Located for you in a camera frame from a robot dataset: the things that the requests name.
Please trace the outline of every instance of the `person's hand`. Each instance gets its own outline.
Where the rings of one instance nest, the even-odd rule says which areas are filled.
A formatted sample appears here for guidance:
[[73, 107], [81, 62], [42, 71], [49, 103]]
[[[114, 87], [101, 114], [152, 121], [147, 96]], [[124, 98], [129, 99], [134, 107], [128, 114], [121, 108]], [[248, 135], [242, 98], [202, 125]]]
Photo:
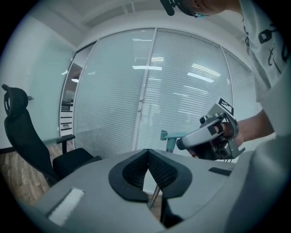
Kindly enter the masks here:
[[[226, 137], [229, 137], [232, 135], [232, 129], [231, 129], [231, 125], [230, 123], [227, 122], [223, 122], [221, 123], [222, 129], [223, 129], [223, 135]], [[216, 132], [219, 132], [218, 128], [216, 126], [214, 126]], [[242, 143], [244, 142], [244, 137], [242, 135], [242, 133], [240, 133], [240, 131], [238, 132], [238, 134], [235, 137], [235, 141], [238, 147], [240, 147], [242, 145]], [[194, 157], [194, 158], [198, 158], [195, 153], [192, 150], [189, 150], [189, 153]]]
[[183, 0], [183, 4], [191, 12], [201, 15], [214, 15], [225, 10], [241, 11], [239, 0]]

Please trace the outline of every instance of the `ceiling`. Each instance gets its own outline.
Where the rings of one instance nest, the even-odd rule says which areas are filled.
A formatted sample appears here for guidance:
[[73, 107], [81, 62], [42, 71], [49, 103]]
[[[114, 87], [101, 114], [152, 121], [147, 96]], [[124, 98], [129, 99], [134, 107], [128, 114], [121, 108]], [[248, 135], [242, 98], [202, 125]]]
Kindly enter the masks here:
[[[82, 33], [119, 15], [164, 9], [159, 0], [47, 0], [44, 2], [58, 16], [70, 22]], [[244, 37], [242, 16], [237, 13], [225, 11], [201, 20], [211, 21], [234, 35], [239, 41]]]

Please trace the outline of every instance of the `person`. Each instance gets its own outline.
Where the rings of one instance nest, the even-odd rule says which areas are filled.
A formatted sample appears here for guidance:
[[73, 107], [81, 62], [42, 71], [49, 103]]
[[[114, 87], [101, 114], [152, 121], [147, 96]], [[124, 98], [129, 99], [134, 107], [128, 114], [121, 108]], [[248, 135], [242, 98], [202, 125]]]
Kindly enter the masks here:
[[[290, 65], [288, 49], [269, 17], [252, 0], [183, 0], [182, 3], [191, 12], [201, 15], [231, 10], [243, 16], [246, 51], [255, 78], [256, 101], [260, 102]], [[231, 134], [227, 123], [222, 123], [221, 126], [226, 136]], [[238, 146], [274, 132], [264, 110], [251, 118], [238, 121], [238, 126]]]

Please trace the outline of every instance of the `shirt sleeve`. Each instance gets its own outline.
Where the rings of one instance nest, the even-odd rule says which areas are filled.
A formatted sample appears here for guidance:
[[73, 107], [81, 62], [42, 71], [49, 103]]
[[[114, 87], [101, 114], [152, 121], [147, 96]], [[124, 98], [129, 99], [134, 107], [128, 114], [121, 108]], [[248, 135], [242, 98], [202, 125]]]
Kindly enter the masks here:
[[240, 0], [246, 51], [255, 78], [256, 101], [276, 84], [290, 65], [289, 51], [280, 32], [266, 13], [252, 0]]

